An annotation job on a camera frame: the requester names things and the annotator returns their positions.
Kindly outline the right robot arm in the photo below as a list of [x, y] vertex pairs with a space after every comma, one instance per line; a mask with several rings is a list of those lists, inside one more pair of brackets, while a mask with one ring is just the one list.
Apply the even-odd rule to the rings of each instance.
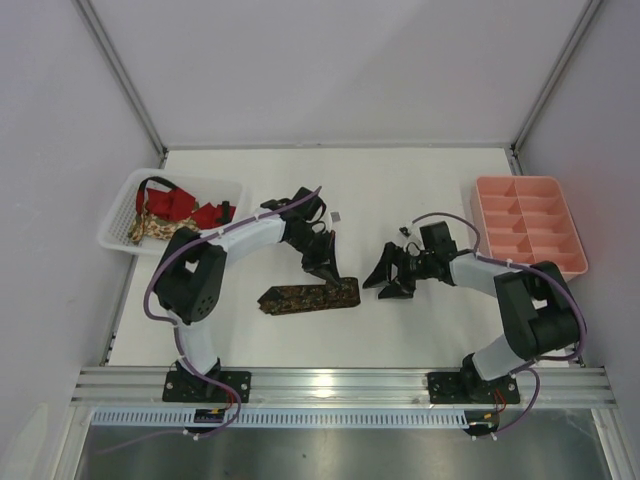
[[428, 375], [434, 403], [489, 403], [507, 393], [514, 374], [538, 360], [559, 361], [559, 350], [583, 347], [584, 317], [551, 261], [518, 264], [461, 250], [446, 222], [420, 229], [417, 253], [393, 242], [385, 244], [379, 262], [364, 282], [381, 299], [410, 299], [420, 280], [435, 279], [496, 299], [503, 332], [485, 348], [467, 355], [459, 371]]

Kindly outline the dark brown patterned tie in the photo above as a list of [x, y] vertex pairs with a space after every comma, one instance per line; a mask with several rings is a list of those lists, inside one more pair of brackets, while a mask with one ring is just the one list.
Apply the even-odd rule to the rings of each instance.
[[257, 303], [263, 313], [282, 316], [355, 308], [361, 304], [361, 297], [358, 279], [345, 277], [338, 285], [325, 283], [272, 286]]

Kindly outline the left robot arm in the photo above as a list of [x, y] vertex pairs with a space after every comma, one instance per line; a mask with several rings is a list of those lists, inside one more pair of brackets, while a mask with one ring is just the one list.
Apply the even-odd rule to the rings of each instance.
[[172, 326], [177, 372], [205, 399], [219, 391], [234, 395], [220, 381], [220, 357], [206, 332], [227, 268], [267, 246], [286, 243], [301, 254], [304, 272], [331, 286], [342, 283], [335, 233], [318, 227], [326, 212], [319, 193], [302, 187], [293, 198], [266, 201], [241, 220], [202, 233], [183, 227], [171, 237], [146, 288], [143, 310], [148, 318]]

